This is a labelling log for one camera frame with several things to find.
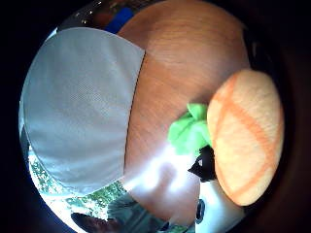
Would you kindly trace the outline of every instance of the wooden table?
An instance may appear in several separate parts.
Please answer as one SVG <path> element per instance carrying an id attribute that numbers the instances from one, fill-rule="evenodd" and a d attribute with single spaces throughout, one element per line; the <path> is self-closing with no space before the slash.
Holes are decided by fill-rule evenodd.
<path id="1" fill-rule="evenodd" d="M 185 225 L 194 220 L 199 179 L 187 171 L 194 160 L 174 155 L 167 131 L 189 102 L 207 104 L 230 74 L 249 67 L 242 28 L 214 5 L 170 0 L 139 12 L 119 33 L 146 50 L 122 183 L 155 216 Z"/>

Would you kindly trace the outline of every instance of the gray fabric cover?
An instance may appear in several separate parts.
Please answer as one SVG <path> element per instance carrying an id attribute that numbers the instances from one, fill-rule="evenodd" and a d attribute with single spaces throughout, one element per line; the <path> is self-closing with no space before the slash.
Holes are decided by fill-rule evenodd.
<path id="1" fill-rule="evenodd" d="M 46 171 L 86 195 L 123 175 L 129 114 L 144 51 L 114 34 L 71 28 L 48 39 L 20 102 Z"/>

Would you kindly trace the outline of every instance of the orange round object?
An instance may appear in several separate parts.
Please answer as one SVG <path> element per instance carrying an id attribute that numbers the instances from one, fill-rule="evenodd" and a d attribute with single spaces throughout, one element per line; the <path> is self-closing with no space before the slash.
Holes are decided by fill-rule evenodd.
<path id="1" fill-rule="evenodd" d="M 169 0 L 140 11 L 119 32 L 146 51 L 128 124 L 122 183 L 131 184 L 130 195 L 157 217 L 193 223 L 199 178 L 187 172 L 191 164 L 179 172 L 177 161 L 161 160 L 172 157 L 167 130 L 188 103 L 208 102 L 230 74 L 250 67 L 244 29 L 236 17 L 210 3 Z M 148 188 L 149 161 L 159 164 L 155 188 Z M 179 185 L 171 188 L 172 183 Z"/>
<path id="2" fill-rule="evenodd" d="M 273 178 L 284 138 L 273 81 L 251 70 L 234 74 L 213 96 L 207 121 L 223 190 L 238 205 L 254 203 Z"/>

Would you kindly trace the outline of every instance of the green fabric leaf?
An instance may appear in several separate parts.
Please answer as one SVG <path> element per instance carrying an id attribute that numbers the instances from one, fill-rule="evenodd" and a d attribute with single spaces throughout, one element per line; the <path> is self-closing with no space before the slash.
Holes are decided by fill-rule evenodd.
<path id="1" fill-rule="evenodd" d="M 188 112 L 174 121 L 167 135 L 167 140 L 175 148 L 176 154 L 194 154 L 211 146 L 207 129 L 207 106 L 203 104 L 187 104 Z"/>

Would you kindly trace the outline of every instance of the wooden surface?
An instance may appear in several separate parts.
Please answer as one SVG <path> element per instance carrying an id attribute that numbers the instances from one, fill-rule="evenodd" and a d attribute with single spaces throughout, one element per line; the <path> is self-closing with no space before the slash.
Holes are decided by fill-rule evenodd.
<path id="1" fill-rule="evenodd" d="M 52 213 L 29 179 L 21 159 L 15 128 L 20 90 L 29 64 L 42 40 L 53 26 L 87 2 L 89 1 L 54 0 L 42 4 L 42 0 L 35 0 L 30 5 L 19 4 L 18 7 L 16 1 L 4 2 L 3 9 L 16 9 L 17 14 L 14 15 L 14 20 L 6 22 L 9 28 L 8 38 L 15 49 L 4 46 L 8 48 L 10 56 L 4 59 L 3 72 L 10 78 L 2 79 L 0 85 L 6 100 L 2 106 L 6 110 L 2 115 L 3 122 L 6 122 L 2 130 L 6 135 L 4 152 L 7 154 L 3 156 L 5 166 L 2 171 L 6 174 L 3 186 L 10 189 L 4 192 L 3 199 L 14 200 L 4 201 L 3 209 L 7 217 L 3 232 L 73 232 Z M 281 60 L 278 61 L 287 74 L 282 79 L 282 86 L 286 87 L 286 119 L 291 117 L 286 127 L 291 130 L 286 134 L 289 140 L 285 143 L 286 149 L 282 154 L 282 166 L 265 196 L 264 205 L 255 215 L 247 217 L 238 228 L 230 232 L 311 232 L 308 221 L 311 205 L 311 108 L 308 105 L 311 100 L 311 33 L 307 30 L 310 27 L 311 14 L 306 11 L 308 2 L 293 4 L 291 1 L 283 1 L 282 7 L 271 0 L 226 2 L 245 14 L 248 23 L 253 22 L 259 27 L 252 27 L 253 30 L 262 29 L 264 35 L 273 40 L 273 50 L 281 53 Z M 31 24 L 31 33 L 29 26 L 20 26 L 26 18 L 29 25 Z M 27 45 L 20 42 L 21 37 Z"/>
<path id="2" fill-rule="evenodd" d="M 195 217 L 199 179 L 166 142 L 188 102 L 208 103 L 234 72 L 248 68 L 243 25 L 195 0 L 156 3 L 119 33 L 146 50 L 130 115 L 122 183 L 154 215 L 180 224 Z"/>

